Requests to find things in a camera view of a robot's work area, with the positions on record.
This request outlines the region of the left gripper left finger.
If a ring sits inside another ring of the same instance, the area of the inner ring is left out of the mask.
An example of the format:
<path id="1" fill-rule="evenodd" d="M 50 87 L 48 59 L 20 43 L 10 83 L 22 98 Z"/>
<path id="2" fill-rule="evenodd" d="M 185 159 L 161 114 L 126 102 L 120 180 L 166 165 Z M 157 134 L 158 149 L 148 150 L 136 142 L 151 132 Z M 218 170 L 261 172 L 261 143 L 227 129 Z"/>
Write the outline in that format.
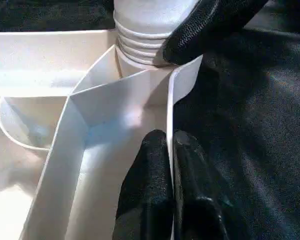
<path id="1" fill-rule="evenodd" d="M 169 240 L 174 192 L 166 134 L 149 132 L 120 188 L 114 240 Z"/>

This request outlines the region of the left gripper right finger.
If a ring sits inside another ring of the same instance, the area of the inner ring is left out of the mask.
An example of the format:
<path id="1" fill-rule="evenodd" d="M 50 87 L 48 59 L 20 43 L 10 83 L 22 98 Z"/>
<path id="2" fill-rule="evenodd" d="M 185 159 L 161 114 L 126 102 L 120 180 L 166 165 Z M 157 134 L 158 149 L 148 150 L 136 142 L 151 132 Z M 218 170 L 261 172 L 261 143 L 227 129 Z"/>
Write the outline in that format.
<path id="1" fill-rule="evenodd" d="M 228 239 L 204 151 L 194 136 L 182 130 L 173 136 L 173 171 L 174 238 Z"/>

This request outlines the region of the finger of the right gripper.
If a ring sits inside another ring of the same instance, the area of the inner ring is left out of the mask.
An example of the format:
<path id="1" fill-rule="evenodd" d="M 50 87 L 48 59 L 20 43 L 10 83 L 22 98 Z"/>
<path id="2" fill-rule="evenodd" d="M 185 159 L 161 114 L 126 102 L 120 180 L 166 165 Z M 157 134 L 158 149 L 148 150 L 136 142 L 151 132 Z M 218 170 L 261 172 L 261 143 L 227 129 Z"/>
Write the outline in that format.
<path id="1" fill-rule="evenodd" d="M 200 0 L 163 45 L 163 59 L 186 64 L 242 29 L 266 0 Z"/>

